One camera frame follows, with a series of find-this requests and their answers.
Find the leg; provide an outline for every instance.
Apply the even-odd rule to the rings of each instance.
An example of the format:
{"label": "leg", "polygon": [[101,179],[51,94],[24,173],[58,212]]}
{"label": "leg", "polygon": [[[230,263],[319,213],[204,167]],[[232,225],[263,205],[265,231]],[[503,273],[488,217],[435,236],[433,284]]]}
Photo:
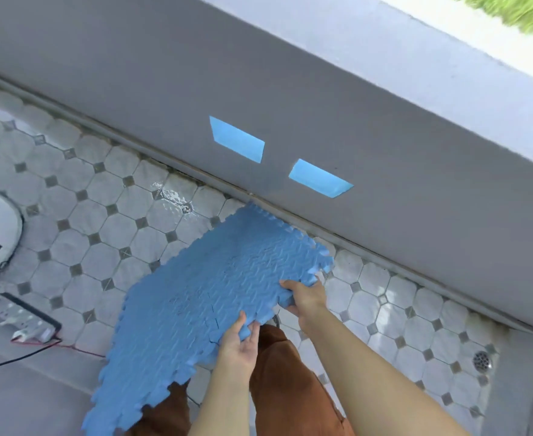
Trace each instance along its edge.
{"label": "leg", "polygon": [[190,407],[184,385],[175,382],[168,387],[170,395],[155,407],[145,406],[143,417],[127,436],[187,436],[190,431]]}
{"label": "leg", "polygon": [[261,327],[250,379],[258,436],[355,436],[285,333]]}

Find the forearm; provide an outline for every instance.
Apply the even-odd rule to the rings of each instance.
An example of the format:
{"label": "forearm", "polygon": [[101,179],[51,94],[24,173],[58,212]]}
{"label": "forearm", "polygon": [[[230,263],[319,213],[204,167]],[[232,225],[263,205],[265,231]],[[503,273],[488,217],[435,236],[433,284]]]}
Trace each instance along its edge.
{"label": "forearm", "polygon": [[190,436],[248,436],[248,380],[218,360]]}
{"label": "forearm", "polygon": [[442,408],[328,310],[306,319],[305,332],[358,436],[465,436]]}

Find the hand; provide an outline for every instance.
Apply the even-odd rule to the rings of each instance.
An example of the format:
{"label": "hand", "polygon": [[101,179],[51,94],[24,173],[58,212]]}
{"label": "hand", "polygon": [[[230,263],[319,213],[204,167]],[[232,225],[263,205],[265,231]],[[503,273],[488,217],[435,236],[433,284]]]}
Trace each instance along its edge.
{"label": "hand", "polygon": [[328,311],[327,294],[319,278],[311,287],[307,287],[298,281],[280,280],[280,285],[290,289],[295,299],[295,306],[286,308],[289,312],[299,317],[301,329],[308,328],[308,322],[319,315],[320,312]]}
{"label": "hand", "polygon": [[223,366],[228,371],[242,376],[244,381],[249,381],[256,365],[258,332],[261,325],[258,322],[252,322],[248,326],[250,336],[241,342],[238,333],[245,322],[246,313],[241,310],[238,320],[222,336],[216,366]]}

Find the power strip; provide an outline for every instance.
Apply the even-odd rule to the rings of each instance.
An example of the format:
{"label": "power strip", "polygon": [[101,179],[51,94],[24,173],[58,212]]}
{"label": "power strip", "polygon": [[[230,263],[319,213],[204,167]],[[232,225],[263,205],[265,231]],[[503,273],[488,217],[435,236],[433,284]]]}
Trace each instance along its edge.
{"label": "power strip", "polygon": [[54,318],[7,292],[0,293],[0,318],[10,320],[18,329],[12,339],[20,342],[49,342],[62,327]]}

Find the interlocking foam tile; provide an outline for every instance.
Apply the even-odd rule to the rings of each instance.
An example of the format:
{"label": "interlocking foam tile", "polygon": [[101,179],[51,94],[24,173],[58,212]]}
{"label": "interlocking foam tile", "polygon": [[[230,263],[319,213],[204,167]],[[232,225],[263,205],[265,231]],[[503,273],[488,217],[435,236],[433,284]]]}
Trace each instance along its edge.
{"label": "interlocking foam tile", "polygon": [[216,358],[218,342],[244,310],[248,324],[274,316],[272,307],[293,303],[281,278],[315,282],[333,258],[322,245],[282,220],[248,205],[177,257],[135,284],[115,328],[108,365],[99,375],[94,408],[83,422],[88,436],[129,429],[145,404],[168,397],[197,362]]}

